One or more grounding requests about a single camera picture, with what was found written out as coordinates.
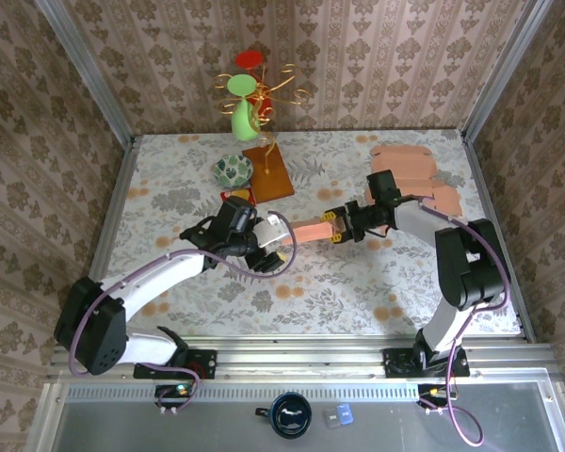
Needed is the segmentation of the steel shelf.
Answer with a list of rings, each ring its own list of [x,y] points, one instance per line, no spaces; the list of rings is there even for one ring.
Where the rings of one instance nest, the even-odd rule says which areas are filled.
[[[148,383],[47,386],[24,452],[565,452],[565,395],[546,378],[462,382],[458,428],[419,406],[413,383],[299,384],[307,432],[277,435],[256,408],[284,384],[206,382],[181,412],[161,412]],[[324,410],[348,403],[354,422],[330,429]]]

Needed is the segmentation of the aluminium frame rail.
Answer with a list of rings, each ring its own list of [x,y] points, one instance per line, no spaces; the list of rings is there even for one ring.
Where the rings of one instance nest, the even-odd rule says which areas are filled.
[[[217,381],[333,381],[381,380],[383,351],[410,348],[413,338],[381,335],[245,335],[194,336],[192,348],[214,349]],[[544,368],[551,379],[560,378],[560,366],[548,344],[529,343],[522,337],[468,337],[466,351],[471,377],[490,380],[507,373],[517,378]]]

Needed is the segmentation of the red plastic goblet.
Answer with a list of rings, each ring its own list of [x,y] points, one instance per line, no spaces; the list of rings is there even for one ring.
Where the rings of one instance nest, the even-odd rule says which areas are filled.
[[[234,63],[256,80],[257,90],[248,98],[248,102],[251,107],[260,105],[257,115],[260,124],[266,124],[273,113],[273,107],[270,99],[270,86],[266,83],[267,70],[263,53],[257,50],[246,50],[235,57]]]

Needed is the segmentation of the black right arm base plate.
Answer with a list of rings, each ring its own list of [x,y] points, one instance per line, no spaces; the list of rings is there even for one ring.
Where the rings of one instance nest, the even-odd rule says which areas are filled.
[[[382,351],[383,367],[387,379],[399,378],[443,378],[446,376],[448,358],[427,361],[425,354],[418,355],[411,348],[386,348]],[[455,351],[451,365],[451,376],[470,376],[467,355],[462,347]]]

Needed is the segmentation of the aluminium frame post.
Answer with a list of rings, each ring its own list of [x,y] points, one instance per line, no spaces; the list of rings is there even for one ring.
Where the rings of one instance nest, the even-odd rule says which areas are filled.
[[[544,21],[553,0],[526,0],[525,7],[513,27],[490,76],[478,95],[461,135],[465,143],[473,143],[490,117],[510,78],[525,55]]]
[[[67,10],[64,0],[36,0],[36,2],[89,89],[90,96],[100,108],[114,136],[128,152],[134,144],[135,134],[129,121],[124,117],[113,89],[102,75],[97,59],[91,53],[79,27],[74,23],[73,16]]]

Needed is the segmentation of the green plastic goblet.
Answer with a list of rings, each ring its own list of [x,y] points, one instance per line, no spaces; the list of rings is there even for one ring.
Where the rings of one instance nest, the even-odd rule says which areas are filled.
[[[257,81],[248,74],[233,75],[227,82],[227,90],[237,97],[231,116],[233,135],[240,141],[251,141],[258,137],[259,126],[252,116],[253,105],[249,96],[257,89]]]

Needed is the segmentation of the floral tablecloth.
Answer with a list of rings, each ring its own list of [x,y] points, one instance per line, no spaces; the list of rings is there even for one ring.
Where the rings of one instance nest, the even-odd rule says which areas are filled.
[[[469,219],[484,214],[455,130],[282,132],[277,141],[295,193],[269,208],[290,220],[316,218],[345,202],[362,201],[370,151],[378,145],[428,148],[437,178],[458,191],[463,214]],[[181,231],[214,215],[221,206],[214,164],[243,149],[229,134],[140,137],[107,275],[151,261],[176,244]],[[430,321],[440,298],[434,248],[392,232],[359,243],[303,244],[293,267],[268,281],[219,266],[160,294],[132,317],[131,325],[165,326],[184,337],[414,335]]]

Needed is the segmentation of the dark blue mug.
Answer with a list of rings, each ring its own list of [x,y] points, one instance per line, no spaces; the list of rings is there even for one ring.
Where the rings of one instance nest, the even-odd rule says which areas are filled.
[[[287,440],[302,436],[313,418],[310,403],[296,392],[279,395],[268,408],[256,408],[254,414],[266,418],[274,432]]]

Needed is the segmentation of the red snack packet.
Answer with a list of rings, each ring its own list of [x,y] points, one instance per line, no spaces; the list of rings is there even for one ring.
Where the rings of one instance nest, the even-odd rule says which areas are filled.
[[[251,205],[256,205],[256,200],[254,198],[253,190],[251,187],[238,188],[230,191],[223,191],[220,193],[220,197],[226,201],[231,197],[237,197],[244,201],[249,202]]]

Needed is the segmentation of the small controller board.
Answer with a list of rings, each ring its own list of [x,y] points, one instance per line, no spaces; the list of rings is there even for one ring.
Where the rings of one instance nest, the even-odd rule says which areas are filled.
[[[447,406],[447,400],[455,401],[458,399],[457,388],[453,385],[450,386],[450,391],[447,392],[442,384],[419,384],[418,387],[418,401],[417,403],[422,408],[437,409]]]
[[[179,411],[191,398],[194,385],[176,383],[157,385],[154,390],[155,405],[162,411],[175,409]]]

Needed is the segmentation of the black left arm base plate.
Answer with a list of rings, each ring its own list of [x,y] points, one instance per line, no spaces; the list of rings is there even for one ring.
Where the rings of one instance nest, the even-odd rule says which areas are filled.
[[[190,349],[185,356],[172,358],[165,367],[167,370],[155,370],[140,363],[135,365],[135,379],[192,379],[192,376],[173,368],[185,368],[194,371],[199,379],[214,379],[217,369],[218,354],[213,349]]]

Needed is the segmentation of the leaf pattern bowl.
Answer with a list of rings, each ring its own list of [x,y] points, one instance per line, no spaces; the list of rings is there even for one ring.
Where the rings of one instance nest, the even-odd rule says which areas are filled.
[[[253,164],[243,154],[224,155],[215,164],[213,174],[218,183],[226,188],[246,185],[253,175]]]

